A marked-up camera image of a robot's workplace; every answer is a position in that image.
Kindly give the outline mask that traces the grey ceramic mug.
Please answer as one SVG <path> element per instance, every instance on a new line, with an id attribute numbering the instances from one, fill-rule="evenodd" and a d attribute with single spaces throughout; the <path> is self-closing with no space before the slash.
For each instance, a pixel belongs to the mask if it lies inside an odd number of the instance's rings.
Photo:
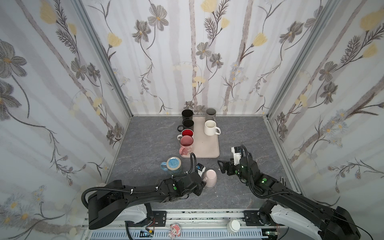
<path id="1" fill-rule="evenodd" d="M 213 108 L 206 109 L 205 121 L 215 121 L 217 111 Z"/>

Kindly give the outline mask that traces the cream white mug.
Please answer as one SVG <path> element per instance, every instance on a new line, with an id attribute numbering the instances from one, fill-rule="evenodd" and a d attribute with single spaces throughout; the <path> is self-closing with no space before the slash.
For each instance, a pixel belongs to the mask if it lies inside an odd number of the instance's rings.
<path id="1" fill-rule="evenodd" d="M 181 140 L 181 138 L 184 137 L 184 136 L 193 137 L 193 136 L 194 136 L 194 131 L 191 130 L 191 129 L 185 129 L 185 130 L 183 130 L 183 131 L 181 132 L 181 134 L 179 134 L 179 135 L 177 136 L 177 140 L 178 140 L 178 141 Z"/>

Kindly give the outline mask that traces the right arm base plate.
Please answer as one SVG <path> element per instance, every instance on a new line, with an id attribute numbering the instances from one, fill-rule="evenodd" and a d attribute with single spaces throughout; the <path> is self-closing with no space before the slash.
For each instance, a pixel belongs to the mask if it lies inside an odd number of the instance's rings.
<path id="1" fill-rule="evenodd" d="M 261 222 L 258 210 L 245 210 L 243 211 L 243 213 L 244 213 L 243 221 L 246 223 L 247 227 L 256 227 L 256 226 L 264 225 Z"/>

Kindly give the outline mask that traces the light pink mug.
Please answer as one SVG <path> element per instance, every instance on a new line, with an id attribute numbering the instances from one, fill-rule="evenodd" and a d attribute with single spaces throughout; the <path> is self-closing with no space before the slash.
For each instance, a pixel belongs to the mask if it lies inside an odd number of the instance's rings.
<path id="1" fill-rule="evenodd" d="M 207 170 L 203 176 L 203 182 L 208 188 L 214 187 L 217 183 L 217 173 L 214 170 Z"/>

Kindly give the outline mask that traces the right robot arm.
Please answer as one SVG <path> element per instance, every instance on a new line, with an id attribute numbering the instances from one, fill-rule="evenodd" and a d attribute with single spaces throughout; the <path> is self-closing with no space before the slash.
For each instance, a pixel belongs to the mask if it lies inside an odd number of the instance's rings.
<path id="1" fill-rule="evenodd" d="M 218 161 L 220 171 L 236 175 L 251 193 L 265 202 L 258 210 L 262 225 L 284 225 L 314 240 L 359 240 L 361 233 L 350 213 L 310 200 L 277 179 L 263 174 L 244 145 L 234 147 L 230 161 Z"/>

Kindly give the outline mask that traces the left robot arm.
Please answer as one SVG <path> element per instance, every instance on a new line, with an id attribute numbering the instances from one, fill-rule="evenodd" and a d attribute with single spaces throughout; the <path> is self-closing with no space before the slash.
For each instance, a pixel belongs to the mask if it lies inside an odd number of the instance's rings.
<path id="1" fill-rule="evenodd" d="M 92 187 L 82 193 L 81 200 L 89 214 L 89 230 L 112 223 L 126 208 L 149 203 L 174 202 L 184 196 L 199 196 L 206 183 L 198 173 L 197 158 L 190 154 L 191 168 L 183 174 L 161 180 L 153 186 L 128 186 L 116 180 L 104 187 Z"/>

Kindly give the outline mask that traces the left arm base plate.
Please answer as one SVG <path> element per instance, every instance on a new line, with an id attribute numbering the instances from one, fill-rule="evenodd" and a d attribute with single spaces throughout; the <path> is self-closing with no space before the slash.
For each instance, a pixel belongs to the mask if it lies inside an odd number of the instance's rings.
<path id="1" fill-rule="evenodd" d="M 153 211 L 154 227 L 165 227 L 167 221 L 167 211 Z"/>

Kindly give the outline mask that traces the white ribbed mug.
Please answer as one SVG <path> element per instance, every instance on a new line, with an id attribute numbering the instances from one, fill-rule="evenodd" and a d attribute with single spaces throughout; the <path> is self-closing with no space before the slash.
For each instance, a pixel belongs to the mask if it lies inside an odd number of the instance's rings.
<path id="1" fill-rule="evenodd" d="M 217 123 L 215 121 L 208 120 L 205 122 L 204 133 L 207 136 L 220 135 L 221 129 L 219 127 L 217 127 Z"/>

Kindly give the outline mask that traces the dark pink mug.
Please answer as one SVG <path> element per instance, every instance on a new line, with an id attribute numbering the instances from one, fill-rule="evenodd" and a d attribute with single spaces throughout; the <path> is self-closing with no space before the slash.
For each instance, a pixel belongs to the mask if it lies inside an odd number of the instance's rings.
<path id="1" fill-rule="evenodd" d="M 189 157 L 190 154 L 194 150 L 194 139 L 190 136 L 183 136 L 180 139 L 180 149 L 179 149 L 179 154 L 182 157 Z"/>

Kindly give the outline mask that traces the black and white mug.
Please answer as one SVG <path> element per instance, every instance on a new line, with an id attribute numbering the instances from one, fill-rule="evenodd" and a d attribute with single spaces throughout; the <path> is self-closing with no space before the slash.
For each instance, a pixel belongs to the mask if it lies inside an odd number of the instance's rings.
<path id="1" fill-rule="evenodd" d="M 185 121 L 185 120 L 192 120 L 193 116 L 194 116 L 194 112 L 192 110 L 185 109 L 185 110 L 182 111 L 183 121 Z"/>

